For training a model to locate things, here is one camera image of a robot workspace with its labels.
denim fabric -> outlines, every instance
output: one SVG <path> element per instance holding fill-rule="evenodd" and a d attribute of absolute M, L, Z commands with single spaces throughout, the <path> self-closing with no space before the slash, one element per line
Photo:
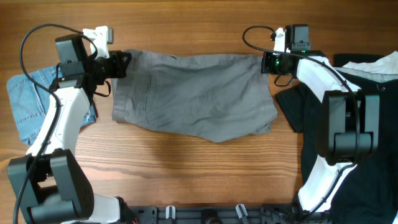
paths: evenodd
<path fill-rule="evenodd" d="M 55 66 L 38 70 L 29 74 L 35 81 L 49 87 L 55 78 Z M 49 94 L 29 81 L 25 75 L 16 75 L 7 82 L 12 115 L 14 116 L 19 138 L 25 144 L 32 145 L 39 135 L 45 115 L 49 110 Z M 94 105 L 85 115 L 81 126 L 95 122 Z"/>

folded denim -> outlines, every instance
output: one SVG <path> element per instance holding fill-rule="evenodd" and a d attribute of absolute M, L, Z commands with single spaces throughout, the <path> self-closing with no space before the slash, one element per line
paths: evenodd
<path fill-rule="evenodd" d="M 55 78 L 55 66 L 29 74 L 35 81 L 49 87 Z M 25 75 L 16 75 L 7 82 L 12 115 L 14 116 L 20 140 L 32 145 L 42 128 L 50 106 L 49 94 L 29 81 Z M 81 126 L 95 122 L 94 105 L 90 106 Z"/>
<path fill-rule="evenodd" d="M 213 142 L 271 131 L 277 110 L 261 57 L 127 52 L 127 77 L 112 80 L 113 120 Z"/>

wooden surface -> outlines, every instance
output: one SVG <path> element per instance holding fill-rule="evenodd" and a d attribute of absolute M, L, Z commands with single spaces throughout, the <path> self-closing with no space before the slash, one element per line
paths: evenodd
<path fill-rule="evenodd" d="M 82 30 L 107 25 L 115 30 L 111 50 L 260 55 L 242 42 L 246 27 L 308 23 L 312 48 L 328 56 L 389 54 L 398 49 L 397 8 L 397 1 L 383 0 L 0 4 L 0 222 L 11 222 L 15 202 L 8 162 L 28 149 L 18 138 L 6 82 L 22 73 L 19 46 L 33 26 L 52 22 Z M 54 39 L 67 33 L 49 28 L 33 34 L 25 47 L 26 68 L 55 65 Z M 268 31 L 253 31 L 248 38 L 273 47 Z M 269 78 L 272 83 L 275 77 Z M 275 94 L 283 88 L 270 89 Z M 96 96 L 95 101 L 99 117 L 81 130 L 76 159 L 98 194 L 122 196 L 129 205 L 258 205 L 289 202 L 302 186 L 302 134 L 291 130 L 279 107 L 271 133 L 215 144 L 117 124 L 111 120 L 112 98 Z"/>

black fabric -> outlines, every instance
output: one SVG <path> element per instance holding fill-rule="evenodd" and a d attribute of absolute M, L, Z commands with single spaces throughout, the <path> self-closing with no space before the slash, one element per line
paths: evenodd
<path fill-rule="evenodd" d="M 333 56 L 333 66 L 342 67 L 348 62 L 354 63 L 372 63 L 384 56 L 373 54 L 335 54 Z"/>
<path fill-rule="evenodd" d="M 364 90 L 380 96 L 379 147 L 350 172 L 331 202 L 338 223 L 392 223 L 398 209 L 398 80 L 377 83 L 341 73 Z M 275 98 L 295 131 L 304 133 L 302 176 L 307 181 L 315 164 L 315 133 L 320 102 L 303 83 Z"/>

